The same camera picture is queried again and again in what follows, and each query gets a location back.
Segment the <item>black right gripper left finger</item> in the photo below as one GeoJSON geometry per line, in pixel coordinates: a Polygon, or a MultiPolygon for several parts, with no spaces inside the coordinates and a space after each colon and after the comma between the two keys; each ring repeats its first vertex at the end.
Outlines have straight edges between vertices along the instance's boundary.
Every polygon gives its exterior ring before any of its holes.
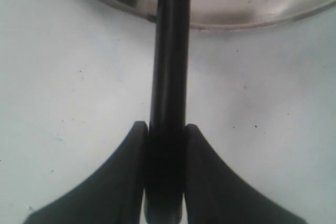
{"type": "Polygon", "coordinates": [[[139,223],[147,138],[146,123],[135,122],[101,167],[25,223],[139,223]]]}

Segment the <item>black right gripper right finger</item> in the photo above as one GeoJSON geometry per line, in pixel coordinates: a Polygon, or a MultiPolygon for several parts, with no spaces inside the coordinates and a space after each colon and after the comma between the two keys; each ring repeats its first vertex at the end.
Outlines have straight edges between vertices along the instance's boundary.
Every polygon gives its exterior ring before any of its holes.
{"type": "Polygon", "coordinates": [[[199,128],[186,127],[189,223],[305,223],[252,188],[219,157],[199,128]]]}

